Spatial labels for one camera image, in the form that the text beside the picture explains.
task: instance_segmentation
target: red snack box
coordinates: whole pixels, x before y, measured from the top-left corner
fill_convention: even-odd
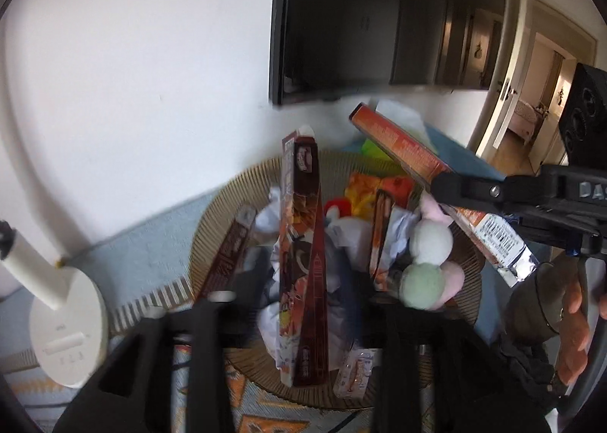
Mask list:
[[[297,132],[282,142],[278,361],[287,386],[329,378],[325,230],[318,146]]]

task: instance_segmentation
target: round basket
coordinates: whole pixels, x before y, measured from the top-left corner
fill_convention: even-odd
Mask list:
[[[406,174],[400,166],[391,162],[365,157],[351,152],[321,151],[321,187],[324,201],[341,197],[352,171],[378,177]],[[189,276],[192,292],[197,295],[206,278],[213,258],[222,243],[239,206],[244,202],[258,210],[268,204],[272,185],[280,184],[280,157],[268,159],[230,180],[216,195],[203,213],[192,241]],[[455,297],[464,318],[476,322],[481,301],[481,274],[484,258],[468,237],[452,225],[454,244],[450,260],[457,262],[465,272],[465,283]],[[230,349],[226,353],[232,365],[257,386],[280,398],[303,406],[323,409],[362,409],[372,407],[377,386],[373,374],[361,400],[340,399],[333,395],[333,381],[324,385],[289,388],[282,384],[274,359],[268,354],[261,338],[254,339],[250,348]],[[432,380],[432,363],[429,356],[420,356],[421,385]]]

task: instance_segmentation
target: tv screen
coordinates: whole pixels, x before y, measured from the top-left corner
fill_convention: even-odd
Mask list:
[[[270,99],[399,85],[487,89],[505,0],[273,0]]]

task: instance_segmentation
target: small snack package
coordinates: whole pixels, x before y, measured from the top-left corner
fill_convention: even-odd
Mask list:
[[[285,385],[329,379],[325,230],[318,146],[310,128],[282,142],[278,366]]]
[[[362,399],[375,365],[378,349],[363,349],[356,344],[344,356],[338,377],[333,384],[333,394],[344,399]]]
[[[415,182],[409,176],[378,178],[353,171],[344,196],[350,201],[351,215],[372,221],[378,190],[389,193],[398,206],[406,209],[414,189]]]

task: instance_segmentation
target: finger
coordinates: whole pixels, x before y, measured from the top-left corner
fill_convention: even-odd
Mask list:
[[[564,314],[560,324],[561,347],[580,351],[590,341],[590,327],[582,312]]]
[[[601,297],[601,300],[599,301],[599,311],[601,312],[601,317],[607,320],[607,295]]]
[[[580,309],[580,306],[582,306],[582,287],[577,278],[575,278],[565,290],[563,308],[570,314],[574,314]]]
[[[586,351],[573,351],[565,355],[565,364],[573,373],[573,377],[577,378],[585,370],[588,364],[588,356]]]
[[[576,379],[563,359],[557,364],[557,375],[565,385],[570,385]]]

